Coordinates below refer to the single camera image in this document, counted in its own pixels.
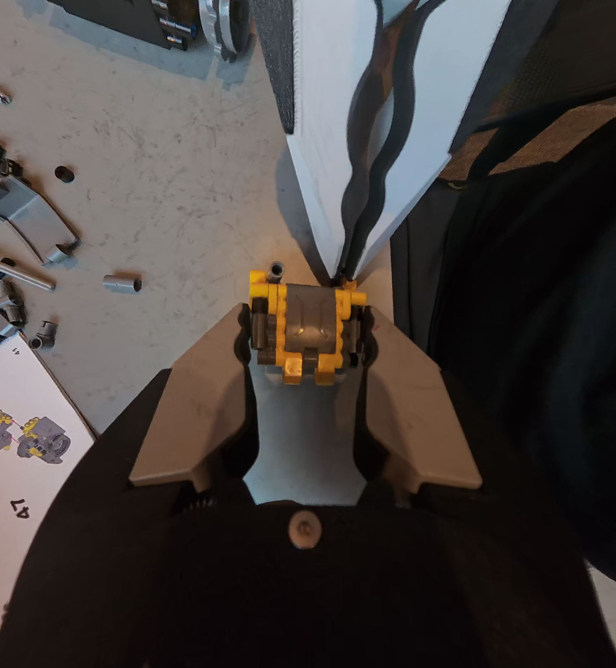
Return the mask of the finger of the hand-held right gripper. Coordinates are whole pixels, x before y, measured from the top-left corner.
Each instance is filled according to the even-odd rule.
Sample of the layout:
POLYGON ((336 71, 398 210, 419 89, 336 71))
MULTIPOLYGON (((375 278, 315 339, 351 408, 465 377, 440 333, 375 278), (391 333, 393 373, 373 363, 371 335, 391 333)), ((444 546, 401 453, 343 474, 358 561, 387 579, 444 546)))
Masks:
POLYGON ((319 258, 333 278, 346 232, 342 201, 353 169, 346 130, 386 1, 293 1, 295 121, 287 145, 319 258))
POLYGON ((426 1, 403 30, 391 125, 346 257, 355 278, 448 163, 452 143, 510 1, 426 1))

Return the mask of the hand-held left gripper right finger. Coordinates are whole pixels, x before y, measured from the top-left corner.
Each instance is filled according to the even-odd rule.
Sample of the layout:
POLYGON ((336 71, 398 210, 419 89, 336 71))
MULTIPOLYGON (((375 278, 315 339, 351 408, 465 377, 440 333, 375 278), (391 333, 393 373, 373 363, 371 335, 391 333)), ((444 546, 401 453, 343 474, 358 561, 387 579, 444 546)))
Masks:
POLYGON ((366 307, 364 425, 396 494, 433 484, 478 490, 482 477, 440 367, 376 307, 366 307))

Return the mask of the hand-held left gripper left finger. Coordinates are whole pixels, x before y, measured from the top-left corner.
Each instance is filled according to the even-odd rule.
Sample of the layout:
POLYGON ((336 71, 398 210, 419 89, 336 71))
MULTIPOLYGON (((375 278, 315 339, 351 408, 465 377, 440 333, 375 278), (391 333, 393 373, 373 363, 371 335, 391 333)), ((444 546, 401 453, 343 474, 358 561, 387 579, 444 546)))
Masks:
POLYGON ((205 492, 226 475, 217 460, 256 417, 249 339, 250 307, 239 303, 173 363, 132 485, 189 482, 205 492))

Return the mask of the small yellow grey brick assembly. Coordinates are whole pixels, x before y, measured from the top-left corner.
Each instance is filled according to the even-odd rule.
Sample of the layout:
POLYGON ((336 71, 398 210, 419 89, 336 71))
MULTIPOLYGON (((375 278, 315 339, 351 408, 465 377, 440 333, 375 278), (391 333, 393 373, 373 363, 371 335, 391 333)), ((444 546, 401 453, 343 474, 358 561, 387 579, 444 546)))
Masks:
POLYGON ((335 287, 284 283, 275 262, 249 274, 250 344, 256 361, 286 385, 330 387, 359 363, 368 297, 355 281, 335 287))

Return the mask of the grey desk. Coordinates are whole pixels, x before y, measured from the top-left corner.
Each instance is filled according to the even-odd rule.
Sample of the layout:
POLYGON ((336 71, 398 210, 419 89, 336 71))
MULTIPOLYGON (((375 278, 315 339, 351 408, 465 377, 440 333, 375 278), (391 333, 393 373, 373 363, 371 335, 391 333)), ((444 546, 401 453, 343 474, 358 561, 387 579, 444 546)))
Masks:
POLYGON ((32 335, 59 323, 45 364, 102 433, 248 296, 250 270, 316 283, 319 254, 261 48, 166 50, 47 1, 0 1, 0 144, 81 240, 41 269, 0 222, 0 254, 56 283, 26 288, 32 335), (54 175, 58 165, 72 183, 54 175), (104 288, 105 275, 142 289, 104 288))

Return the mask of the yellow black brick vehicle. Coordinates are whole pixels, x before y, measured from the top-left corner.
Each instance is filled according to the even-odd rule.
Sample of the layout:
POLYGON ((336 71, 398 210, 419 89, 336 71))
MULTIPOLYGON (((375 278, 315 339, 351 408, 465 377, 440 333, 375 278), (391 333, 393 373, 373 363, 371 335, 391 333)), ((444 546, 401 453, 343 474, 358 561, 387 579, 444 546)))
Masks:
POLYGON ((166 49, 206 44, 224 62, 246 53, 249 1, 52 1, 65 12, 166 49))

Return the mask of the person's dark sweater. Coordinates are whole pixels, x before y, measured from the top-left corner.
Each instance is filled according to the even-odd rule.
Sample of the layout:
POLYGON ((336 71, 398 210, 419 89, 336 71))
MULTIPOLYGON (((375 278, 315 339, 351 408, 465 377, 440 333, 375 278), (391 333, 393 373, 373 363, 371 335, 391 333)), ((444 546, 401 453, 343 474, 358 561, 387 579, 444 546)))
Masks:
POLYGON ((429 354, 616 580, 616 117, 557 162, 458 185, 429 354))

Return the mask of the small grey connector brick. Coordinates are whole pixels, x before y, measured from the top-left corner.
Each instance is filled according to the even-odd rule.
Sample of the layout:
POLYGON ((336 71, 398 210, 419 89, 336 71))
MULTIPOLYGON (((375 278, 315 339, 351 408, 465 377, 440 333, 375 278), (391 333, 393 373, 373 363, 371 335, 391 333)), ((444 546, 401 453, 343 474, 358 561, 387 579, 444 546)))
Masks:
POLYGON ((55 338, 59 325, 53 321, 43 321, 35 335, 28 339, 28 346, 32 350, 50 350, 55 345, 55 338))

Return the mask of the open instruction booklet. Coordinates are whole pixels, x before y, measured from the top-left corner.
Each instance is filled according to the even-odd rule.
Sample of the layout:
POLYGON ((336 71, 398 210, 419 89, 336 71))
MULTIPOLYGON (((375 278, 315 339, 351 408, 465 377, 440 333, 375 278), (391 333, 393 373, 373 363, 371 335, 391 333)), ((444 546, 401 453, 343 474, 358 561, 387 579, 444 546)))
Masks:
POLYGON ((0 345, 0 628, 39 526, 94 435, 20 333, 0 345))

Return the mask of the grey curved panel piece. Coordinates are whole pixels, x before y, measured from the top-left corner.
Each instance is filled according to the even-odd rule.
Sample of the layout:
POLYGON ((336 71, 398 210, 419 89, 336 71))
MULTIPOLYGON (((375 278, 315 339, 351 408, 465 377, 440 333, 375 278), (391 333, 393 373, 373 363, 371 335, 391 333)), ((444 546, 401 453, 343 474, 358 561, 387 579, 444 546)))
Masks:
POLYGON ((42 266, 65 262, 79 243, 51 205, 13 175, 0 178, 0 222, 17 233, 42 266))

